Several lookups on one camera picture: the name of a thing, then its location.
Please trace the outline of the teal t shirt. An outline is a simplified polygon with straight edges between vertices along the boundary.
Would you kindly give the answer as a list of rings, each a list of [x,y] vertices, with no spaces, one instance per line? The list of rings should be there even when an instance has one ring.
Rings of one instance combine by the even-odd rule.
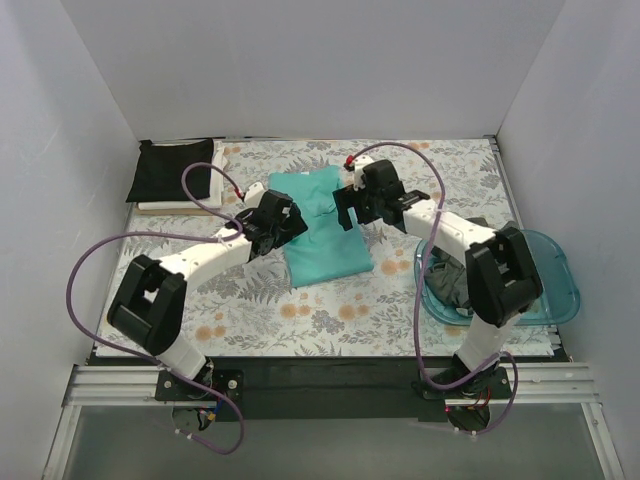
[[[269,187],[289,195],[301,210],[307,231],[284,246],[291,285],[310,286],[369,272],[374,262],[361,232],[338,222],[333,192],[343,187],[339,169],[272,173]]]

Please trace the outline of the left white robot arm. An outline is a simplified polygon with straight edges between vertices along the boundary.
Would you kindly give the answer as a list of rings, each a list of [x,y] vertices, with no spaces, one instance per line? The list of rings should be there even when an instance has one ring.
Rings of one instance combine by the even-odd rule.
[[[178,387],[193,400],[213,386],[206,357],[182,333],[188,294],[236,266],[265,256],[307,231],[300,208],[284,193],[264,190],[251,207],[212,237],[176,254],[134,258],[107,313],[108,323],[179,374]]]

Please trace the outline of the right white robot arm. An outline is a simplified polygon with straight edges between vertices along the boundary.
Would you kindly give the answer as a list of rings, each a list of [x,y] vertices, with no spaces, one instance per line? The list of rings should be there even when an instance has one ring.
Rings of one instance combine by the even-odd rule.
[[[542,293],[542,283],[523,233],[514,227],[494,230],[447,212],[429,195],[408,191],[388,160],[347,158],[352,184],[334,192],[344,230],[377,220],[438,248],[465,268],[473,318],[452,367],[426,377],[433,390],[455,389],[475,397],[489,384],[513,325]]]

